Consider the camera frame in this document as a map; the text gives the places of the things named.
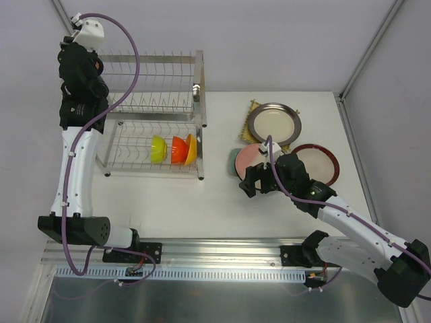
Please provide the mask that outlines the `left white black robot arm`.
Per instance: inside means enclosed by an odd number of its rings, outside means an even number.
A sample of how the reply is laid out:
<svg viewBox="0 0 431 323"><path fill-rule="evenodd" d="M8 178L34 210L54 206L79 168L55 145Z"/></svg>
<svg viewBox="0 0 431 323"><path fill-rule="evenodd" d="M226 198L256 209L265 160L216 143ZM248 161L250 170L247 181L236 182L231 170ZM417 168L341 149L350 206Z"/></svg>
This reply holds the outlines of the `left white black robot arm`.
<svg viewBox="0 0 431 323"><path fill-rule="evenodd" d="M93 48L64 38L58 55L62 101L59 111L63 153L57 195L49 215L38 218L41 232L58 243L118 248L127 262L141 256L134 231L96 217L91 202L98 146L108 109L104 65Z"/></svg>

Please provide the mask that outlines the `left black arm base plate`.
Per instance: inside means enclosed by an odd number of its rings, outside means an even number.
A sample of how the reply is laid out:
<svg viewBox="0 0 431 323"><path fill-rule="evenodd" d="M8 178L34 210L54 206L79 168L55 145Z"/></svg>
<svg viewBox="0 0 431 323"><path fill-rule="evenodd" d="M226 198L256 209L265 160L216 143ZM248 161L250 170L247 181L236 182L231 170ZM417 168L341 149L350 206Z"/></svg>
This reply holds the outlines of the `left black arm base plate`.
<svg viewBox="0 0 431 323"><path fill-rule="evenodd" d="M143 257L141 255L146 254L152 258L156 264L160 264L162 246L162 243L159 242L139 242L136 246L128 248L129 252L120 251L119 248L114 248L110 252L105 250L102 261L104 263L137 264L143 260L144 264L151 264L152 261L148 257Z"/></svg>

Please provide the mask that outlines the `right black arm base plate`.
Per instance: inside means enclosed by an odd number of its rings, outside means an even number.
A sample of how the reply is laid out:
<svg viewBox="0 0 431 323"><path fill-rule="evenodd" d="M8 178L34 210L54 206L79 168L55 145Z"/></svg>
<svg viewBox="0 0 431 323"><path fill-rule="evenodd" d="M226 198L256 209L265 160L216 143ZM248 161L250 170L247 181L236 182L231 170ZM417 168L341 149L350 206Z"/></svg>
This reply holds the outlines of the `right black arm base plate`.
<svg viewBox="0 0 431 323"><path fill-rule="evenodd" d="M282 245L279 247L280 260L282 266L299 266L304 267L304 257L302 246L299 245Z"/></svg>

